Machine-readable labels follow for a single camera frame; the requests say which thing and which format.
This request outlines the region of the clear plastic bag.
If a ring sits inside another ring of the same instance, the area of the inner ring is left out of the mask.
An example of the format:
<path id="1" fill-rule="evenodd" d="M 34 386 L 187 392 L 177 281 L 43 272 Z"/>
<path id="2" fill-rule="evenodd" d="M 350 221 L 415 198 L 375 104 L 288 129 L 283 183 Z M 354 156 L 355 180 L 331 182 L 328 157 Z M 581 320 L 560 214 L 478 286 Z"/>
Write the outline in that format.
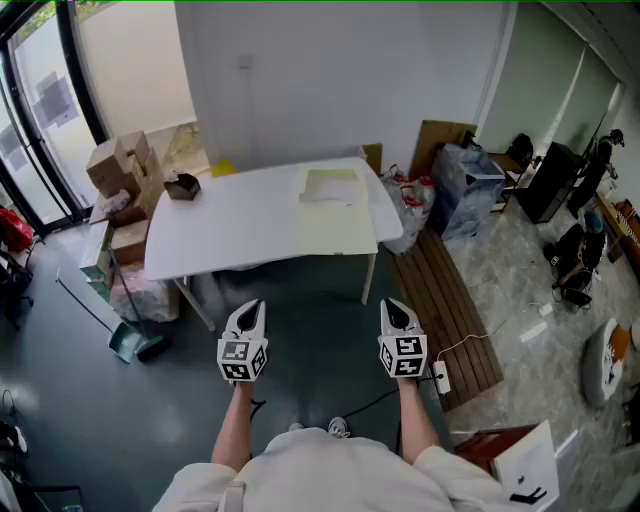
<path id="1" fill-rule="evenodd" d="M 180 291 L 172 281 L 148 281 L 142 262 L 120 267 L 111 288 L 110 306 L 122 318 L 136 321 L 126 289 L 143 321 L 169 323 L 180 315 Z"/>

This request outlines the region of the white round cushion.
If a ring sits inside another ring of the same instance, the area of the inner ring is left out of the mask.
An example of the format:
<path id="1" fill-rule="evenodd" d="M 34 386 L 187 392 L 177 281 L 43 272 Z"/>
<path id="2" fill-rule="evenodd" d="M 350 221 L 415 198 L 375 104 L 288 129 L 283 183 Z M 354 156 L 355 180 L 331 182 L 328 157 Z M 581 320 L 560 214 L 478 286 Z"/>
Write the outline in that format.
<path id="1" fill-rule="evenodd" d="M 586 402 L 590 407 L 602 408 L 616 391 L 623 374 L 624 360 L 613 362 L 610 337 L 617 325 L 610 318 L 599 326 L 586 340 L 582 362 L 581 383 Z"/>

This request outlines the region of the black cabinet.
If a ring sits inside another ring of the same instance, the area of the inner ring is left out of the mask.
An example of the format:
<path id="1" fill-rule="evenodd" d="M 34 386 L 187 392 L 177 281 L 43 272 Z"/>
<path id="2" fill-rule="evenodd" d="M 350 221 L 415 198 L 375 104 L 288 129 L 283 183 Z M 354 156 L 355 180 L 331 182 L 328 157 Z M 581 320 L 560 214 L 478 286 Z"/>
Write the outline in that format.
<path id="1" fill-rule="evenodd" d="M 552 142 L 528 187 L 516 194 L 533 224 L 548 223 L 578 179 L 580 157 L 566 145 Z"/>

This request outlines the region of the white panel board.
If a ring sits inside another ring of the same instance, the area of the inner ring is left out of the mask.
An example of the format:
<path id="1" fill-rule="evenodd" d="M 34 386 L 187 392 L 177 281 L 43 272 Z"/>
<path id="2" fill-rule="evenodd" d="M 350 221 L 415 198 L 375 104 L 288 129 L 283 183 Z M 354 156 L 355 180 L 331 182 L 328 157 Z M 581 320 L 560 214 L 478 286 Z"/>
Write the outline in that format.
<path id="1" fill-rule="evenodd" d="M 360 158 L 365 160 L 367 156 L 362 145 L 341 145 L 302 150 L 296 157 L 299 162 L 343 158 Z"/>

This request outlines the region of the wooden slat board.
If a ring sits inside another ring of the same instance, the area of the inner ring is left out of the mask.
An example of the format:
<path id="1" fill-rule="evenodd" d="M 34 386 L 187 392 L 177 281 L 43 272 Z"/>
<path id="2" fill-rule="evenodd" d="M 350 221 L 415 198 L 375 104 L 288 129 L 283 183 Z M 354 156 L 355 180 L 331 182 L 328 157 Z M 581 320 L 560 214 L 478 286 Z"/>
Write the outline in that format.
<path id="1" fill-rule="evenodd" d="M 428 362 L 446 363 L 451 391 L 439 397 L 449 412 L 503 380 L 490 337 L 441 237 L 424 228 L 416 244 L 390 256 L 401 301 L 427 334 Z"/>

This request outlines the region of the black chair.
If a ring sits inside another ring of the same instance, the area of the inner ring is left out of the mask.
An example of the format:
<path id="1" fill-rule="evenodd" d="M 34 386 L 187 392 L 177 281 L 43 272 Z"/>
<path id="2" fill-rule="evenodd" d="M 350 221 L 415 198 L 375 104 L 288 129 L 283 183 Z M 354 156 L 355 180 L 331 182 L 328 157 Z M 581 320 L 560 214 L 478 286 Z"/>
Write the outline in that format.
<path id="1" fill-rule="evenodd" d="M 24 313 L 22 304 L 29 308 L 34 305 L 34 299 L 26 293 L 32 279 L 30 270 L 0 248 L 0 310 L 16 332 L 20 331 L 19 320 Z"/>

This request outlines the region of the person's beige shirt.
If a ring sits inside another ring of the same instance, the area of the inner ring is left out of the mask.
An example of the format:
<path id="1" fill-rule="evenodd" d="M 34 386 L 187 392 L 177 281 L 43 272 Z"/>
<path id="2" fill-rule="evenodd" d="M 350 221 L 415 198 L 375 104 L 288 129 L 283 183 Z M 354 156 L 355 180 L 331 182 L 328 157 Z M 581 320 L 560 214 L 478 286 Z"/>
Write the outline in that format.
<path id="1" fill-rule="evenodd" d="M 320 428 L 276 436 L 240 471 L 194 463 L 153 512 L 519 512 L 488 473 L 441 447 L 412 464 L 384 444 Z"/>

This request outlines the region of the grey roller blind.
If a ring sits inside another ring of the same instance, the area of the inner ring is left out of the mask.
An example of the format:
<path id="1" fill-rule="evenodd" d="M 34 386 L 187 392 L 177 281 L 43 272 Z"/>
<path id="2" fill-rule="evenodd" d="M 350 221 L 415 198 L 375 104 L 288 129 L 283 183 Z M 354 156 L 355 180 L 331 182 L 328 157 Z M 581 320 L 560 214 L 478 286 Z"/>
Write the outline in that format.
<path id="1" fill-rule="evenodd" d="M 625 92 L 606 31 L 583 3 L 533 0 L 503 11 L 481 145 L 503 152 L 524 134 L 540 153 L 553 142 L 581 153 L 613 127 Z"/>

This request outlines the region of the small cardboard sheet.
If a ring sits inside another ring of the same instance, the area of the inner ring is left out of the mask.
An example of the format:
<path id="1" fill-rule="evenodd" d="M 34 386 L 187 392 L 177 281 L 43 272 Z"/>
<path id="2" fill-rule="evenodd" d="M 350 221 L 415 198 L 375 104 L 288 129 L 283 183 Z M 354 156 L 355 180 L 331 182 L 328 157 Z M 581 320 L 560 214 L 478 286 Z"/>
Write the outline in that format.
<path id="1" fill-rule="evenodd" d="M 382 173 L 383 144 L 363 144 L 361 148 L 364 152 L 365 160 L 369 167 L 375 172 L 376 175 L 380 176 Z"/>

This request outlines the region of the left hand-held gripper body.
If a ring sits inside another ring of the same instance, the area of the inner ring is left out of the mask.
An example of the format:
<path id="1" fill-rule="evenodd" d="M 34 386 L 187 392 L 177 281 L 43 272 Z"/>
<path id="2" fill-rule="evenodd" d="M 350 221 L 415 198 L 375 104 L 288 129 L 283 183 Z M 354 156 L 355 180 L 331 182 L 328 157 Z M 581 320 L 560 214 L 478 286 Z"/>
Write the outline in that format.
<path id="1" fill-rule="evenodd" d="M 224 331 L 218 340 L 217 363 L 222 376 L 229 382 L 254 382 L 267 361 L 266 329 L 264 336 Z"/>

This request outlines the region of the red bag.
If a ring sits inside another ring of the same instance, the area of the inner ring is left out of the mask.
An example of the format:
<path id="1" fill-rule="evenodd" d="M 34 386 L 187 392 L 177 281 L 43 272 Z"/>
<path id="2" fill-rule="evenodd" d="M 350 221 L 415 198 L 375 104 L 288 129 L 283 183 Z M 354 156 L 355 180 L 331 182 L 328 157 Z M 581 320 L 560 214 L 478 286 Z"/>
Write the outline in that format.
<path id="1" fill-rule="evenodd" d="M 0 206 L 0 242 L 11 252 L 21 252 L 33 243 L 32 229 L 12 210 Z"/>

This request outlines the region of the black framed glass door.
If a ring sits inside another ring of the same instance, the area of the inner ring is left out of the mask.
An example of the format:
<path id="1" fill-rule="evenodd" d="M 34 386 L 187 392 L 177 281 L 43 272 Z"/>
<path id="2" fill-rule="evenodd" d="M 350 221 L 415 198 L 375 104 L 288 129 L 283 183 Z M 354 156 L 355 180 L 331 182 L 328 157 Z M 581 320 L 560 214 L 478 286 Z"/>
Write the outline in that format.
<path id="1" fill-rule="evenodd" d="M 107 138 L 79 54 L 77 6 L 0 0 L 0 206 L 40 236 L 84 222 Z"/>

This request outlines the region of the teal broom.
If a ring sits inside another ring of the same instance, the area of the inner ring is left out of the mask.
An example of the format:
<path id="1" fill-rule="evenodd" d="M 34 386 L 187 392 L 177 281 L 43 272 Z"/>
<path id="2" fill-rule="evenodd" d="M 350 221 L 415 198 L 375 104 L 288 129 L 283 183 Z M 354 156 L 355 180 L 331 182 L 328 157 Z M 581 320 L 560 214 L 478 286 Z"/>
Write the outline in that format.
<path id="1" fill-rule="evenodd" d="M 114 265 L 115 273 L 117 274 L 117 276 L 119 277 L 123 285 L 129 304 L 135 314 L 139 330 L 141 331 L 141 338 L 135 350 L 135 355 L 140 362 L 147 362 L 152 358 L 156 357 L 157 355 L 159 355 L 160 353 L 162 353 L 163 351 L 165 351 L 171 345 L 170 340 L 161 335 L 159 336 L 149 335 L 147 327 L 144 321 L 142 320 L 142 317 L 138 311 L 138 308 L 135 304 L 135 301 L 129 290 L 129 287 L 126 284 L 126 280 L 122 274 L 120 264 L 118 263 L 117 258 L 115 256 L 115 251 L 111 246 L 108 246 L 108 252 L 112 260 L 112 263 Z"/>

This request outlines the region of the teal dustpan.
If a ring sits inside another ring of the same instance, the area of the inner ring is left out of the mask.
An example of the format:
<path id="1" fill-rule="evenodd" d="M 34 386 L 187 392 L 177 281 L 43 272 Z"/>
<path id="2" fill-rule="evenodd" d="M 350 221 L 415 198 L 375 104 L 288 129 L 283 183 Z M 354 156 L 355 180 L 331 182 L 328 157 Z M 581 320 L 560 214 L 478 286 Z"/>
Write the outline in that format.
<path id="1" fill-rule="evenodd" d="M 142 340 L 142 335 L 131 325 L 120 321 L 117 325 L 109 326 L 99 316 L 97 316 L 76 294 L 60 279 L 60 274 L 56 273 L 55 282 L 99 325 L 109 334 L 108 348 L 123 362 L 129 364 L 135 355 L 136 348 Z"/>

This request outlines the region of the pile of cardboard boxes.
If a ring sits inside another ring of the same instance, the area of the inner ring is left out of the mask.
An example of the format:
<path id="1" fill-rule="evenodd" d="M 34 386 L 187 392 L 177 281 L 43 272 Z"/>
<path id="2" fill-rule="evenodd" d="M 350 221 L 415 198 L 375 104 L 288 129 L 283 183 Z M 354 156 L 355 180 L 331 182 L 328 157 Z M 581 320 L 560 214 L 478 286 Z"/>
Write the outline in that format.
<path id="1" fill-rule="evenodd" d="M 164 192 L 158 156 L 142 131 L 112 138 L 91 154 L 87 175 L 98 191 L 89 218 L 122 265 L 144 259 L 151 220 Z"/>

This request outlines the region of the black backpack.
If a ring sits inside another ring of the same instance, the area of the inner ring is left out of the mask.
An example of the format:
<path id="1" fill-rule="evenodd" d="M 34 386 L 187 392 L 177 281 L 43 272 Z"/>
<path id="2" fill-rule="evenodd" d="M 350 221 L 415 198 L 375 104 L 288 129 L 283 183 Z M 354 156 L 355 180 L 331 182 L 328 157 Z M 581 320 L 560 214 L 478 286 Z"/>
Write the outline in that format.
<path id="1" fill-rule="evenodd" d="M 530 137 L 524 133 L 518 134 L 513 139 L 507 153 L 513 160 L 530 162 L 534 154 L 534 148 Z"/>

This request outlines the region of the wooden chair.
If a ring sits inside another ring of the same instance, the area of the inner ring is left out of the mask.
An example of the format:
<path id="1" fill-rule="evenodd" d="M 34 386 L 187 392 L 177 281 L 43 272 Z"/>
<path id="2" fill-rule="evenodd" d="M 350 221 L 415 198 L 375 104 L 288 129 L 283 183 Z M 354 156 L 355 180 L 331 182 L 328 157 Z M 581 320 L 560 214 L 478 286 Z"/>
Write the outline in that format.
<path id="1" fill-rule="evenodd" d="M 506 208 L 512 194 L 518 188 L 527 167 L 521 165 L 509 154 L 489 153 L 488 156 L 500 167 L 505 175 L 505 187 L 491 210 L 492 213 L 501 213 Z"/>

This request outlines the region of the white and brown cabinet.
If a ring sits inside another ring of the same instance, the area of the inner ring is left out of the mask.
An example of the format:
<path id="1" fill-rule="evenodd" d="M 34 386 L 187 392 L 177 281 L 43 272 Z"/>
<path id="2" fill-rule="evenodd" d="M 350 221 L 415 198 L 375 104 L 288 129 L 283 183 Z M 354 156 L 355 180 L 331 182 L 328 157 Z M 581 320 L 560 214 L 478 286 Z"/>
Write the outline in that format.
<path id="1" fill-rule="evenodd" d="M 501 483 L 522 512 L 549 512 L 560 497 L 551 427 L 538 424 L 481 430 L 455 447 L 455 453 Z"/>

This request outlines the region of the wooden bench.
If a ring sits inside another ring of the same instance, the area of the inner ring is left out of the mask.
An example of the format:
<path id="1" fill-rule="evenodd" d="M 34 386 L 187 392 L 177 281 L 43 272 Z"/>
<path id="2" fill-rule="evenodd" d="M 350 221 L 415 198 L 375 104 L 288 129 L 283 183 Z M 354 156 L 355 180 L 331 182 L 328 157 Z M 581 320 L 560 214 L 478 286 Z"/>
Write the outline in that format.
<path id="1" fill-rule="evenodd" d="M 614 204 L 601 192 L 596 195 L 596 206 L 605 222 L 609 261 L 614 263 L 624 255 L 640 282 L 640 214 L 628 200 Z"/>

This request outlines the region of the large cardboard sheet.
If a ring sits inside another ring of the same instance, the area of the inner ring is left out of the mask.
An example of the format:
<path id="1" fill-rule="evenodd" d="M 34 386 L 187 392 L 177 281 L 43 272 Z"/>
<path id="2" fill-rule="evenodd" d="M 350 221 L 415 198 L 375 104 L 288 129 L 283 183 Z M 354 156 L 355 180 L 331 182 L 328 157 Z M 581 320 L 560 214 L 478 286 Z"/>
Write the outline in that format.
<path id="1" fill-rule="evenodd" d="M 446 144 L 460 145 L 467 132 L 475 134 L 476 124 L 452 121 L 423 120 L 418 132 L 409 167 L 412 179 L 429 175 L 436 153 Z"/>

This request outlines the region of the small brown box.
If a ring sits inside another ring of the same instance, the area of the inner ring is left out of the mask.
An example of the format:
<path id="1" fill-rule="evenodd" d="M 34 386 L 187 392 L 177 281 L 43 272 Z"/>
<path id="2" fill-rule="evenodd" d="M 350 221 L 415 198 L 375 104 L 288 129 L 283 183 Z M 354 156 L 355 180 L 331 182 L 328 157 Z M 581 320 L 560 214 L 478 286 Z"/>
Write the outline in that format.
<path id="1" fill-rule="evenodd" d="M 163 185 L 172 200 L 192 201 L 201 190 L 198 179 L 189 173 L 180 173 L 178 181 L 165 180 Z"/>

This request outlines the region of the white A4 paper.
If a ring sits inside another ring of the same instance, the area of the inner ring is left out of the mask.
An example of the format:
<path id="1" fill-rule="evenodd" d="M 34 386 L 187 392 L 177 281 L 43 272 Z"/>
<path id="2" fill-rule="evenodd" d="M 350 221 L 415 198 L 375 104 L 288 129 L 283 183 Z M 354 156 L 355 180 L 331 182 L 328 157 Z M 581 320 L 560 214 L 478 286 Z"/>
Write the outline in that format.
<path id="1" fill-rule="evenodd" d="M 301 203 L 314 203 L 324 201 L 337 201 L 344 203 L 358 202 L 361 198 L 361 190 L 348 184 L 322 185 L 305 190 L 300 196 Z"/>

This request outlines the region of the cream box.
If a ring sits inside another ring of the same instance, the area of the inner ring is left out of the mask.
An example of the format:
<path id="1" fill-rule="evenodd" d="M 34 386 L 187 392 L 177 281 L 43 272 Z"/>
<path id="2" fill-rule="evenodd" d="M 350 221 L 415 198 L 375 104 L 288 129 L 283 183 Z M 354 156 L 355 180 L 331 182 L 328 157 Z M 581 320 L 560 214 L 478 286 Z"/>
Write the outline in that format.
<path id="1" fill-rule="evenodd" d="M 301 203 L 309 188 L 348 184 L 361 190 L 358 202 Z M 377 252 L 377 241 L 362 173 L 355 169 L 310 169 L 298 195 L 299 245 L 307 255 L 361 255 Z"/>

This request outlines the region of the white power strip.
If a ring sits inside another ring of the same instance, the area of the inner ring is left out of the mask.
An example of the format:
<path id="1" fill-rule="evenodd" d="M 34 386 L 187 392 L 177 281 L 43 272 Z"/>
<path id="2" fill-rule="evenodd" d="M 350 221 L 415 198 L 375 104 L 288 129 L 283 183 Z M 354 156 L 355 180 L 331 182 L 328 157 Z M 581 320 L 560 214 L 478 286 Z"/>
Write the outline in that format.
<path id="1" fill-rule="evenodd" d="M 435 360 L 432 365 L 434 383 L 439 395 L 446 395 L 451 391 L 448 370 L 443 360 Z"/>

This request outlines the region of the green printed carton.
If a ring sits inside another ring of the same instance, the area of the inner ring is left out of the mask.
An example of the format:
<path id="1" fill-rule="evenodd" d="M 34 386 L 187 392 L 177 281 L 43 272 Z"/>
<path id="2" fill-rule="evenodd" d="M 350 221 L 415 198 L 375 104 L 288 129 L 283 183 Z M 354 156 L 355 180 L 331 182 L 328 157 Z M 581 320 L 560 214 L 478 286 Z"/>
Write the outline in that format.
<path id="1" fill-rule="evenodd" d="M 109 248 L 113 228 L 108 221 L 92 224 L 88 231 L 79 269 L 86 283 L 106 302 L 111 300 L 114 281 L 113 262 Z"/>

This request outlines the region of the person's right forearm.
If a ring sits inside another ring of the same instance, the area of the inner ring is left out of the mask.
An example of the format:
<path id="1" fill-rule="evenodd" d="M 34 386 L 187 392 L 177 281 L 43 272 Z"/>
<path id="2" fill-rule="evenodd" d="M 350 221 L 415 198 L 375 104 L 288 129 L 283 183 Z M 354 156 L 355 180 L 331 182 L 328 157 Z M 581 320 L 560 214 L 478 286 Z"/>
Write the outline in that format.
<path id="1" fill-rule="evenodd" d="M 408 378 L 397 380 L 400 398 L 402 458 L 413 465 L 428 448 L 439 446 L 440 440 L 429 419 L 417 383 Z"/>

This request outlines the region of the orange pad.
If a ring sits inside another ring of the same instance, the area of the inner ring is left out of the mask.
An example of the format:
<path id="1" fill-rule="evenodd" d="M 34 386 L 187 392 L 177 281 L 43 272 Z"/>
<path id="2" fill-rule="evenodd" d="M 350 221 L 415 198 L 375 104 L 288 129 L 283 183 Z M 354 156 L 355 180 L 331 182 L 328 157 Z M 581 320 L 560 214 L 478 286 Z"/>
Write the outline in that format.
<path id="1" fill-rule="evenodd" d="M 610 337 L 610 346 L 613 352 L 613 362 L 623 361 L 631 344 L 630 333 L 617 325 Z"/>

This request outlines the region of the person's left forearm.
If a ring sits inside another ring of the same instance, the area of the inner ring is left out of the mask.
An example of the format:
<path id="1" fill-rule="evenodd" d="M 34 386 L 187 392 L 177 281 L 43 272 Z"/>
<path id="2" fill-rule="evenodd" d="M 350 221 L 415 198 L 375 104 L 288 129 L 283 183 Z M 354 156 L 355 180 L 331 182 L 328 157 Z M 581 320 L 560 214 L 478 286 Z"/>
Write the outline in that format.
<path id="1" fill-rule="evenodd" d="M 211 456 L 213 464 L 239 472 L 251 456 L 253 382 L 236 384 Z"/>

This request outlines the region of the bag of plastic bottles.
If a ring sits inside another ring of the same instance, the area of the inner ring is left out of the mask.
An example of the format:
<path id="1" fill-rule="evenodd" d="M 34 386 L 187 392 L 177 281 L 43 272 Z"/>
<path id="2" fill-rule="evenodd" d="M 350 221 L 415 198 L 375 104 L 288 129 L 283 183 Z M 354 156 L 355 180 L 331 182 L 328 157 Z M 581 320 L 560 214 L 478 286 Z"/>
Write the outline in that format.
<path id="1" fill-rule="evenodd" d="M 382 174 L 381 182 L 398 213 L 402 236 L 385 242 L 384 246 L 394 255 L 408 252 L 425 227 L 436 199 L 436 185 L 428 176 L 411 180 L 394 164 Z"/>

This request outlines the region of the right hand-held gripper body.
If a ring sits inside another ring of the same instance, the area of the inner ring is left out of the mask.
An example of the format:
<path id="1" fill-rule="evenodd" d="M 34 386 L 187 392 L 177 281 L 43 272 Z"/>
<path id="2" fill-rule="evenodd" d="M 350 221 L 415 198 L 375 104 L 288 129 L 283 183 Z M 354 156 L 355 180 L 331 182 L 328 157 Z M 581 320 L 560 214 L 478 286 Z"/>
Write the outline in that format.
<path id="1" fill-rule="evenodd" d="M 419 378 L 427 363 L 427 336 L 421 328 L 381 335 L 379 359 L 391 378 Z"/>

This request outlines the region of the plastic-wrapped grey furniture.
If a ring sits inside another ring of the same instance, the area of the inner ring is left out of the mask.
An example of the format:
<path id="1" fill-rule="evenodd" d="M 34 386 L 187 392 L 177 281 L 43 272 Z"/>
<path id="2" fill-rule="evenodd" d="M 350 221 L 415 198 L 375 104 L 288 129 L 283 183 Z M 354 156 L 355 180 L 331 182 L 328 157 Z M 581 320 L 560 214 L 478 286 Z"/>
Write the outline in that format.
<path id="1" fill-rule="evenodd" d="M 506 186 L 506 176 L 478 148 L 445 144 L 430 172 L 436 199 L 429 223 L 443 241 L 474 236 Z"/>

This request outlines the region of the white table leg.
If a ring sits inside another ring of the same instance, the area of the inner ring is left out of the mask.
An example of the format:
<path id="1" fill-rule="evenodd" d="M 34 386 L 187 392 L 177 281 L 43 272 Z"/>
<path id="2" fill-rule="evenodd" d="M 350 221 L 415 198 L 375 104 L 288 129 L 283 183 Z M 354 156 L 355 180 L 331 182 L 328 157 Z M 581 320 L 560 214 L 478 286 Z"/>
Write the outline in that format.
<path id="1" fill-rule="evenodd" d="M 364 279 L 363 289 L 361 294 L 362 305 L 366 305 L 368 302 L 371 283 L 372 283 L 373 274 L 375 270 L 376 257 L 377 257 L 376 253 L 371 253 L 368 255 L 368 258 L 367 258 L 367 269 L 366 269 L 366 274 L 365 274 L 365 279 Z"/>
<path id="2" fill-rule="evenodd" d="M 199 318 L 203 321 L 205 326 L 207 327 L 209 332 L 214 332 L 216 330 L 215 323 L 212 318 L 209 317 L 206 310 L 203 306 L 198 302 L 196 297 L 192 294 L 190 289 L 190 281 L 189 277 L 179 277 L 173 279 L 174 284 L 178 287 L 181 294 L 191 305 L 192 309 L 196 312 Z"/>

